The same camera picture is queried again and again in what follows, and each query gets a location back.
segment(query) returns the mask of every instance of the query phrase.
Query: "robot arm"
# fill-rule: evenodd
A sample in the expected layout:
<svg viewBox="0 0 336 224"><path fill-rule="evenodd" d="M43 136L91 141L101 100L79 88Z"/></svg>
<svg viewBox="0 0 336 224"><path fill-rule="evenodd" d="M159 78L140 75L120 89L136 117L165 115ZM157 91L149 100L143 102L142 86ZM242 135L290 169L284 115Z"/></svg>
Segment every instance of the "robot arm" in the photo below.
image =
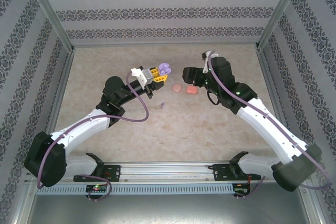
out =
<svg viewBox="0 0 336 224"><path fill-rule="evenodd" d="M138 95L147 94L152 98L153 91L164 86L167 75L160 76L157 68L132 69L131 73L137 80L130 86ZM43 157L49 146L60 136L62 137L51 149L42 172L41 182L50 187L59 182L63 177L88 174L101 177L100 166L103 162L91 153L82 157L71 156L70 153L86 139L99 131L103 131L119 121L125 113L122 105L133 100L135 94L123 83L120 77L110 77L103 89L101 101L87 116L71 126L50 135L45 132L38 133L32 142L24 166L37 177Z"/></svg>
<svg viewBox="0 0 336 224"><path fill-rule="evenodd" d="M230 170L236 177L243 174L258 174L274 178L285 190L295 190L316 170L314 164L297 149L297 146L300 146L316 161L321 157L321 149L315 144L308 146L304 141L294 136L266 109L257 94L248 85L236 82L230 63L224 57L219 57L218 54L211 51L202 54L202 57L205 60L204 68L184 68L183 80L194 86L205 87L208 98L214 105L221 104L245 120L263 137L277 155L277 157L262 157L241 152L230 161ZM209 60L211 60L213 69L208 66ZM266 116L225 92L210 71L216 73L221 83L231 93L263 111ZM217 103L211 100L210 93L217 96ZM296 144L293 145L268 118L273 119Z"/></svg>

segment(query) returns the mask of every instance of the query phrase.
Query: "purple toy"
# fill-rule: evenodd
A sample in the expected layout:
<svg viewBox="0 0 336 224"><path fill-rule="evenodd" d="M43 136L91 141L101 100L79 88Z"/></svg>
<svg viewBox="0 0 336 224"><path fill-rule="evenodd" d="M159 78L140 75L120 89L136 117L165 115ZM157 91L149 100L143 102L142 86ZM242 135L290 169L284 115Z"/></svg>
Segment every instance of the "purple toy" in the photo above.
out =
<svg viewBox="0 0 336 224"><path fill-rule="evenodd" d="M166 74L170 74L172 69L169 67L168 63L162 63L159 65L159 75L165 76Z"/></svg>

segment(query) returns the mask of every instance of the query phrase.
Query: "beige floor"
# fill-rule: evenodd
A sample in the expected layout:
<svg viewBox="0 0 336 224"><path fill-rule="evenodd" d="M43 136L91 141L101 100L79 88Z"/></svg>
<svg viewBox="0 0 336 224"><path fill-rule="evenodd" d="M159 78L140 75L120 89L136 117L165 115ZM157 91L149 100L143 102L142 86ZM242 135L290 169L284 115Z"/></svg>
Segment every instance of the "beige floor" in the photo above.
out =
<svg viewBox="0 0 336 224"><path fill-rule="evenodd" d="M240 151L274 155L268 144L238 116L222 106L213 106L205 89L185 93L184 67L203 67L201 53L216 50L231 63L239 82L249 84L272 111L253 45L185 45L80 48L76 50L56 129L62 129L86 116L102 95L110 76L123 80L131 68L142 65L171 65L166 85L149 100L150 118L143 123L119 121L79 145L74 154L92 152L105 162L211 161L229 160ZM182 92L172 85L180 83ZM138 100L124 105L124 116L145 116Z"/></svg>

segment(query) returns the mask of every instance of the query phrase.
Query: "patterned wallpaper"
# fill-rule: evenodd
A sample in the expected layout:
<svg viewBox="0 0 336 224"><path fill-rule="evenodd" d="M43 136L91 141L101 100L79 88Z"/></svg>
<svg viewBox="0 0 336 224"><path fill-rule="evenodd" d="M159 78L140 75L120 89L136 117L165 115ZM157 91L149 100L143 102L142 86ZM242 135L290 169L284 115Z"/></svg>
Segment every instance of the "patterned wallpaper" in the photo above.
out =
<svg viewBox="0 0 336 224"><path fill-rule="evenodd" d="M68 52L37 0L0 0L0 31L0 223L7 223L31 141L48 125Z"/></svg>
<svg viewBox="0 0 336 224"><path fill-rule="evenodd" d="M288 127L323 151L333 181L319 193L327 223L336 223L335 15L335 0L291 0L264 48Z"/></svg>
<svg viewBox="0 0 336 224"><path fill-rule="evenodd" d="M75 46L257 42L279 0L50 0Z"/></svg>

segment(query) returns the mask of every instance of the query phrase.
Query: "pink eraser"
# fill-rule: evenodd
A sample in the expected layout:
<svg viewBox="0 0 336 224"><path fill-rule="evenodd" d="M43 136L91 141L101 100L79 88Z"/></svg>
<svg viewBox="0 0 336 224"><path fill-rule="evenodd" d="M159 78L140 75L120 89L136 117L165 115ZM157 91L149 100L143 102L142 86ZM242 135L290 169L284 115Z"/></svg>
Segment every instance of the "pink eraser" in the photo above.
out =
<svg viewBox="0 0 336 224"><path fill-rule="evenodd" d="M188 86L186 92L188 94L197 94L197 87L196 86Z"/></svg>
<svg viewBox="0 0 336 224"><path fill-rule="evenodd" d="M178 83L173 85L173 91L174 92L180 92L182 90L182 86Z"/></svg>

